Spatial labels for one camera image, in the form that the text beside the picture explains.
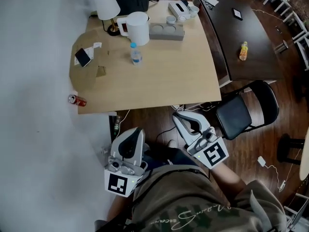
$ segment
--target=white electric kettle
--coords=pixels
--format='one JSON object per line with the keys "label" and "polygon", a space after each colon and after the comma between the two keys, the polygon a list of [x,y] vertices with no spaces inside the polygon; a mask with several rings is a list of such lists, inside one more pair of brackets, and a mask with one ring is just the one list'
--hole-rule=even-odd
{"label": "white electric kettle", "polygon": [[118,18],[117,24],[122,36],[127,36],[136,45],[145,45],[149,41],[148,15],[144,12],[133,12],[127,17]]}

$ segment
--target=red soda can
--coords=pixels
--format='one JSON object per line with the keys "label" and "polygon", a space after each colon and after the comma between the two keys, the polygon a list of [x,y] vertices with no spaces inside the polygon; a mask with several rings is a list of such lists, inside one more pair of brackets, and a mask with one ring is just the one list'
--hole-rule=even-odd
{"label": "red soda can", "polygon": [[70,95],[69,96],[69,103],[75,104],[77,106],[86,106],[87,101],[84,98],[79,97],[77,95]]}

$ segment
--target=phone screen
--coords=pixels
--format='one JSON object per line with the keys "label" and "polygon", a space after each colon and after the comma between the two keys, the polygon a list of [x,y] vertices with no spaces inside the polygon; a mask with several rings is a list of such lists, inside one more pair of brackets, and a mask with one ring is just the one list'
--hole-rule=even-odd
{"label": "phone screen", "polygon": [[77,53],[75,53],[75,56],[82,67],[85,67],[90,61],[90,57],[87,55],[84,49],[79,49]]}

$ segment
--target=shirt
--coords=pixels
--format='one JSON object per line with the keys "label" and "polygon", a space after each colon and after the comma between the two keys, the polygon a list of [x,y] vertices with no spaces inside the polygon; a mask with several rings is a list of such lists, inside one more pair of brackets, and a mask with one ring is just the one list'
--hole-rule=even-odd
{"label": "shirt", "polygon": [[[138,198],[162,174],[177,169],[198,169],[191,165],[166,165],[154,169],[151,177],[135,190]],[[286,230],[280,202],[259,181],[250,182],[227,207],[203,175],[173,172],[162,177],[133,209],[132,222],[142,232],[236,232],[272,228]]]}

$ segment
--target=person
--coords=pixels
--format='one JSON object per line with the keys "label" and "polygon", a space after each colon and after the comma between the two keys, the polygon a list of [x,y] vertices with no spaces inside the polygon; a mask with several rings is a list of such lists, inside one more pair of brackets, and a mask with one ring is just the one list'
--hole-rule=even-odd
{"label": "person", "polygon": [[177,149],[175,141],[162,151],[169,159],[155,159],[149,154],[154,151],[145,152],[143,160],[148,163],[147,170],[152,170],[150,177],[135,189],[134,197],[116,196],[108,221],[145,192],[132,208],[134,231],[286,231],[282,205],[259,181],[245,184],[222,162],[212,168],[214,180],[230,203],[227,206],[204,171]]}

